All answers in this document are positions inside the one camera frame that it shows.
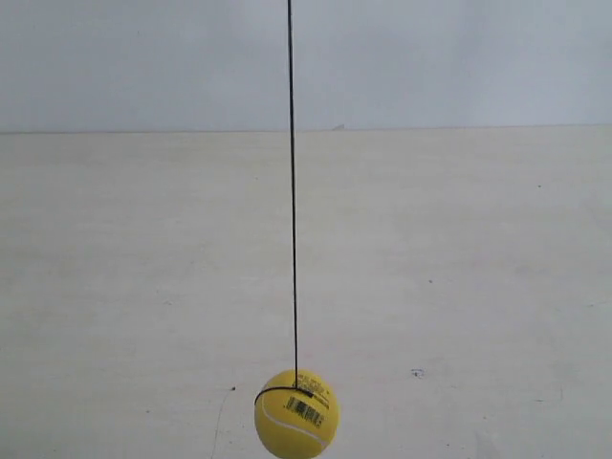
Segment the yellow tennis ball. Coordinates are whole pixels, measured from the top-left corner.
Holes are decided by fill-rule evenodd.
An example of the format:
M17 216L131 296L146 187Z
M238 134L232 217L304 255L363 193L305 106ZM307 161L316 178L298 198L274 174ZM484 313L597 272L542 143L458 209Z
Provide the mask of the yellow tennis ball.
M276 458L318 457L334 441L339 419L331 384L304 368L274 375L254 400L257 436Z

